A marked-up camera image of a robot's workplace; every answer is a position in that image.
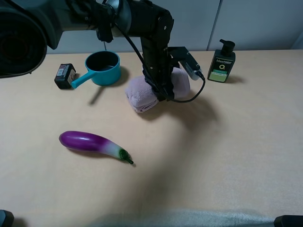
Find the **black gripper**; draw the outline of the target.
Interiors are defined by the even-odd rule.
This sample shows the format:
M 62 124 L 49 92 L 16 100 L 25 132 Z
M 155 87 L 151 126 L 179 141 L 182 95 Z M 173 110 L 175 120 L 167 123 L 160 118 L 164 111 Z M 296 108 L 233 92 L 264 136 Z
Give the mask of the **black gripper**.
M 174 99 L 171 56 L 144 55 L 143 74 L 159 101 Z

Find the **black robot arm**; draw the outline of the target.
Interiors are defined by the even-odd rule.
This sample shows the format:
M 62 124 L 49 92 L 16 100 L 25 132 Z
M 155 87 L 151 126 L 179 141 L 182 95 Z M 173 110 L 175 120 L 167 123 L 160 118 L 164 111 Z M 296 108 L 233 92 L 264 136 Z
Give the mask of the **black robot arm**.
M 168 43 L 174 20 L 149 0 L 3 0 L 0 3 L 0 75 L 31 73 L 47 48 L 56 49 L 65 31 L 94 30 L 99 40 L 139 37 L 146 81 L 159 100 L 172 100 Z

